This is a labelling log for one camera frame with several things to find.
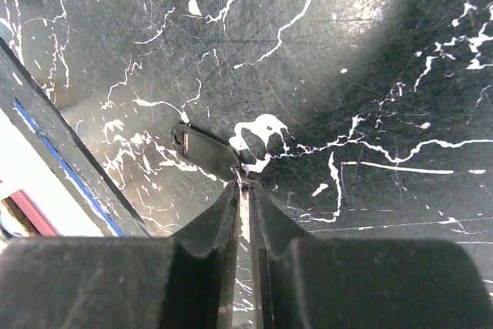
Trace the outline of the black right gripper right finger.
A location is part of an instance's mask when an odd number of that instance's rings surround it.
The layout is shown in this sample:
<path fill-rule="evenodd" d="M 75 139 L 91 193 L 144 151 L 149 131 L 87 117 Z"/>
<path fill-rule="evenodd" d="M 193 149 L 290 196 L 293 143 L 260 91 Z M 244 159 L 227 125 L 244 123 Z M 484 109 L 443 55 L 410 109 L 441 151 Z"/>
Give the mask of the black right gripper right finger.
<path fill-rule="evenodd" d="M 478 268 L 457 244 L 320 239 L 249 189 L 258 328 L 490 328 Z"/>

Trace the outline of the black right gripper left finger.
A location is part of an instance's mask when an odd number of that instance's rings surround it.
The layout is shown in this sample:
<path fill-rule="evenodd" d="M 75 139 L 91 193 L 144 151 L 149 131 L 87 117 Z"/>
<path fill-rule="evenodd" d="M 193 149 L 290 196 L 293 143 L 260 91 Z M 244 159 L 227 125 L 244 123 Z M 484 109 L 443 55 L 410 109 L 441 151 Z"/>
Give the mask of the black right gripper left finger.
<path fill-rule="evenodd" d="M 3 328 L 229 328 L 240 189 L 170 237 L 26 237 L 1 254 Z"/>

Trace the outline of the black tag key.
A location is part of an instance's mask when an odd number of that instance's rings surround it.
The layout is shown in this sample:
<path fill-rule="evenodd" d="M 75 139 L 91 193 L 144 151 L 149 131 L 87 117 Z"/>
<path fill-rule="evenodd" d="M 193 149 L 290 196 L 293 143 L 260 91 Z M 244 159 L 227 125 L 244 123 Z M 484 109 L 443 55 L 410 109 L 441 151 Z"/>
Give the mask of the black tag key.
<path fill-rule="evenodd" d="M 190 124 L 179 123 L 171 132 L 180 159 L 226 182 L 212 205 L 188 222 L 173 238 L 203 268 L 197 276 L 204 295 L 203 328 L 231 328 L 236 261 L 240 236 L 240 160 L 225 141 Z"/>

